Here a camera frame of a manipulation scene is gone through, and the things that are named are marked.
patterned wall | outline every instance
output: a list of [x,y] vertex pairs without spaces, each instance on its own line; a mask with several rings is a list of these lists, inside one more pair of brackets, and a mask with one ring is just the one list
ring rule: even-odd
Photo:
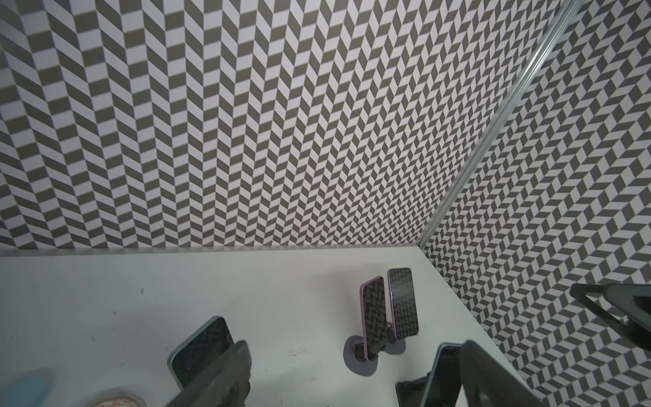
[[650,27],[588,2],[427,250],[551,406],[651,406],[651,353],[568,293],[651,283]]
[[3,0],[0,246],[413,242],[559,0]]

table surface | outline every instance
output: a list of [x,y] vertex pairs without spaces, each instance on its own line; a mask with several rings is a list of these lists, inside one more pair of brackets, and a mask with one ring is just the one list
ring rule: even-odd
[[[420,334],[358,376],[342,350],[361,334],[359,286],[401,267]],[[0,310],[0,384],[52,369],[46,406],[117,391],[164,406],[179,392],[170,353],[214,315],[249,345],[250,406],[397,407],[397,381],[424,376],[441,342],[467,339],[517,376],[417,247],[3,257]]]

black phone mount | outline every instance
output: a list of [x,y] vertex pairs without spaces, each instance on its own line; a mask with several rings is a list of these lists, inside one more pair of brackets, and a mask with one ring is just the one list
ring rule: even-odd
[[[587,294],[601,294],[628,317],[626,323],[609,314]],[[651,352],[651,285],[573,284],[570,295],[635,346]]]

smartphone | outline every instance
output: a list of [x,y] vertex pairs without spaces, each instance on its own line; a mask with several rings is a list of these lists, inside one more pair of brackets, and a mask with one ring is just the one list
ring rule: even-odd
[[167,366],[181,388],[233,345],[224,318],[214,316],[172,352]]
[[454,407],[461,391],[460,343],[441,343],[421,400],[421,407]]
[[362,284],[359,289],[359,299],[362,308],[364,356],[367,360],[373,360],[389,340],[384,278],[377,276]]
[[411,269],[392,268],[387,272],[389,278],[389,303],[393,323],[391,329],[396,339],[418,334],[418,313],[416,297],[413,292]]

